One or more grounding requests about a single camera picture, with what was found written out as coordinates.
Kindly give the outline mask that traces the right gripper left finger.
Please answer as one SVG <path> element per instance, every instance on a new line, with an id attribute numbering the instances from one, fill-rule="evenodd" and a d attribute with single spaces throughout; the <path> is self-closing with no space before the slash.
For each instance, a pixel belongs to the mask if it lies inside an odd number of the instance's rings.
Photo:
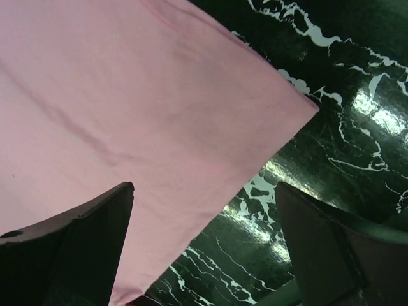
<path id="1" fill-rule="evenodd" d="M 1 305 L 108 305 L 134 190 L 123 182 L 87 203 L 1 235 Z"/>

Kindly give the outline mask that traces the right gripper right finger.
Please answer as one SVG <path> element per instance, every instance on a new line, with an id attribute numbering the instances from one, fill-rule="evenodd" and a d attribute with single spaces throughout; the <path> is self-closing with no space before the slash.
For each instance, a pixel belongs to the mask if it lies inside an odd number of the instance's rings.
<path id="1" fill-rule="evenodd" d="M 407 305 L 407 211 L 377 224 L 280 182 L 279 222 L 303 305 Z"/>

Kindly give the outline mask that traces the pink t shirt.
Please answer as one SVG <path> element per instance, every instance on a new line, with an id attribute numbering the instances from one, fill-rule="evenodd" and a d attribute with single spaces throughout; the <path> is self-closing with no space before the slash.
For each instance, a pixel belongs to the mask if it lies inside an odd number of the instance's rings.
<path id="1" fill-rule="evenodd" d="M 317 111 L 188 1 L 2 1 L 1 231 L 132 182 L 125 305 Z"/>

